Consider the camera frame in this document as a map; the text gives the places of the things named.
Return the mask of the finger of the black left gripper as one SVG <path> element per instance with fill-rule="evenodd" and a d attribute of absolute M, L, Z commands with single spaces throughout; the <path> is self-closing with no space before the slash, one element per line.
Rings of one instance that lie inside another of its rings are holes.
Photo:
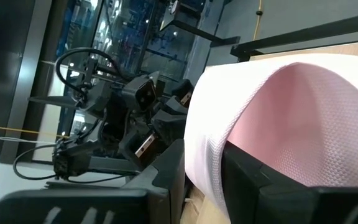
<path fill-rule="evenodd" d="M 159 140 L 166 146 L 177 139 L 183 139 L 193 90 L 194 86 L 189 79 L 182 79 L 173 87 L 171 95 L 163 97 L 157 105 L 151 124 Z"/>
<path fill-rule="evenodd" d="M 137 130 L 132 130 L 119 143 L 119 153 L 131 162 L 137 170 L 144 170 L 166 148 L 167 145 L 153 131 L 142 135 Z"/>

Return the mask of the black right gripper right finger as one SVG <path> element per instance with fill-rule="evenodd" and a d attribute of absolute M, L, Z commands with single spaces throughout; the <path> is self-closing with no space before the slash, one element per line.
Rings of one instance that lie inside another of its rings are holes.
<path fill-rule="evenodd" d="M 358 187 L 307 187 L 230 142 L 221 178 L 231 223 L 358 223 Z"/>

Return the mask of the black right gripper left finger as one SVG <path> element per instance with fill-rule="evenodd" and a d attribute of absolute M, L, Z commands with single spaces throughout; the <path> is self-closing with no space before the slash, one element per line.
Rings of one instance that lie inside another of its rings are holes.
<path fill-rule="evenodd" d="M 21 190 L 0 199 L 0 224 L 179 223 L 185 184 L 184 141 L 115 189 Z"/>

